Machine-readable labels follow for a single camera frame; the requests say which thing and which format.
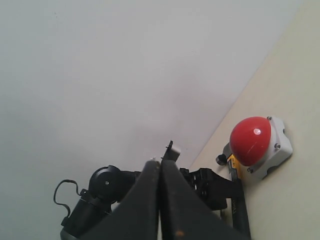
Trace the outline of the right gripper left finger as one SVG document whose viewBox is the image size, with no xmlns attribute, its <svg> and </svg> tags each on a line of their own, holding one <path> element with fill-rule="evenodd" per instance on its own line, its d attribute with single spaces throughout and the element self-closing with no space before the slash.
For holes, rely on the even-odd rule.
<svg viewBox="0 0 320 240">
<path fill-rule="evenodd" d="M 160 163 L 147 161 L 136 183 L 114 212 L 84 234 L 82 240 L 156 240 Z"/>
</svg>

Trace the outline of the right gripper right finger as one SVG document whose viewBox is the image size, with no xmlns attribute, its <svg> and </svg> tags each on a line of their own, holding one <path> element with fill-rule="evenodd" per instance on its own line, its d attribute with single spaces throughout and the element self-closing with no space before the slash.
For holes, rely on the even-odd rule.
<svg viewBox="0 0 320 240">
<path fill-rule="evenodd" d="M 247 240 L 222 222 L 193 192 L 176 163 L 161 163 L 160 218 L 163 240 Z"/>
</svg>

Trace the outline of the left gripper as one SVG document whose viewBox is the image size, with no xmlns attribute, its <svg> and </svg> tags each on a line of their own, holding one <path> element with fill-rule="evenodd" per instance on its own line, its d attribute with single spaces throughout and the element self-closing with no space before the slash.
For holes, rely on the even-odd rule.
<svg viewBox="0 0 320 240">
<path fill-rule="evenodd" d="M 227 199 L 235 196 L 235 182 L 216 174 L 210 168 L 197 171 L 180 168 L 179 171 L 210 210 L 226 209 Z"/>
</svg>

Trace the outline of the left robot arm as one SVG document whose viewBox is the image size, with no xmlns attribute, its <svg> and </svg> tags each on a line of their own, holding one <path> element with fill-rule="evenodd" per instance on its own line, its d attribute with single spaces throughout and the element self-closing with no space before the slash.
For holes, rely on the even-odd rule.
<svg viewBox="0 0 320 240">
<path fill-rule="evenodd" d="M 240 195 L 238 181 L 225 179 L 209 168 L 193 172 L 180 168 L 179 171 L 197 196 L 213 211 L 226 209 L 226 199 Z M 96 170 L 89 180 L 88 189 L 76 190 L 80 199 L 74 209 L 64 205 L 67 216 L 61 223 L 61 239 L 77 240 L 109 216 L 111 205 L 123 200 L 140 174 L 139 171 L 120 170 L 113 165 Z"/>
</svg>

